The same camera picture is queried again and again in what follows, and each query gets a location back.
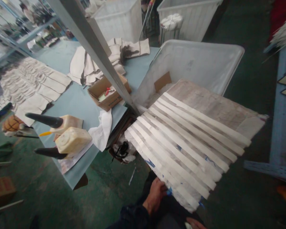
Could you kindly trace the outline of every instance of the white plastic bin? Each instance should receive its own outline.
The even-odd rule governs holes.
[[[171,14],[183,16],[179,40],[202,41],[217,7],[223,0],[164,0],[157,8],[160,22]],[[164,40],[174,39],[166,32]]]
[[[133,100],[145,106],[155,93],[154,83],[168,71],[173,83],[186,79],[223,95],[244,54],[243,47],[203,42],[169,40],[151,62]]]
[[[107,41],[112,38],[139,41],[142,28],[140,0],[108,0],[93,17]]]

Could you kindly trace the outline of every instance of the light blue tabletop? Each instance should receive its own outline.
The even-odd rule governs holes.
[[[286,73],[286,48],[280,51],[277,80]],[[286,85],[276,85],[276,99],[272,127],[270,164],[286,166],[286,95],[281,92]]]
[[[51,48],[43,48],[39,52],[33,55],[33,58],[47,64],[49,67],[68,74],[70,71],[70,62],[75,53],[76,48],[80,46],[76,41],[60,41]],[[149,64],[156,56],[159,48],[151,48],[151,53],[148,56],[138,57],[126,61],[125,70],[126,78],[129,81],[130,88],[136,91],[141,84],[143,78],[148,71]],[[87,88],[78,85],[75,82],[68,87],[68,89],[53,102],[54,106],[48,109],[44,114],[49,116],[63,116],[72,115],[77,118],[83,119],[83,129],[89,130],[91,127],[97,127],[99,125],[99,112],[101,109],[91,99],[87,92]],[[112,127],[111,131],[117,125],[126,112],[127,108],[117,104],[112,108]],[[33,127],[37,134],[49,131],[49,127],[35,122]],[[54,147],[53,142],[54,135],[41,137],[40,140],[47,147]],[[74,189],[80,178],[83,176],[93,159],[99,152],[98,148],[94,145],[82,156],[82,158],[68,171],[63,177]],[[57,167],[60,169],[60,165],[56,159],[53,159]]]

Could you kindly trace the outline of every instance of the brown cardboard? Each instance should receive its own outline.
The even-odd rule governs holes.
[[[171,75],[169,72],[161,76],[155,83],[156,93],[158,93],[165,85],[172,83]]]
[[[7,205],[16,193],[10,177],[0,177],[0,207]]]
[[[121,81],[123,82],[124,86],[126,87],[126,90],[131,93],[131,89],[129,87],[127,79],[120,75],[118,73]],[[88,88],[88,93],[95,102],[97,106],[102,108],[105,111],[109,111],[112,107],[114,107],[116,104],[118,104],[120,101],[122,101],[122,97],[118,94],[117,91],[115,91],[113,94],[108,96],[103,101],[99,102],[98,98],[106,92],[108,87],[111,87],[111,83],[109,80],[104,76],[99,81],[97,81],[95,84],[93,84],[90,88]]]

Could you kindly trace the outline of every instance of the red fabric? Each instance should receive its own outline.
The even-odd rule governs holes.
[[[273,8],[270,14],[270,36],[269,41],[271,41],[273,34],[281,28],[281,26],[286,21],[286,0],[275,0],[273,3]]]

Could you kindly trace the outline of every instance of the hand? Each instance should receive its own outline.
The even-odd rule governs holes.
[[[192,229],[206,229],[204,225],[193,218],[187,217],[187,222],[191,225]]]
[[[167,188],[163,181],[160,181],[159,178],[154,179],[149,195],[143,203],[143,207],[146,208],[149,215],[158,210],[162,197],[166,196],[166,190]]]

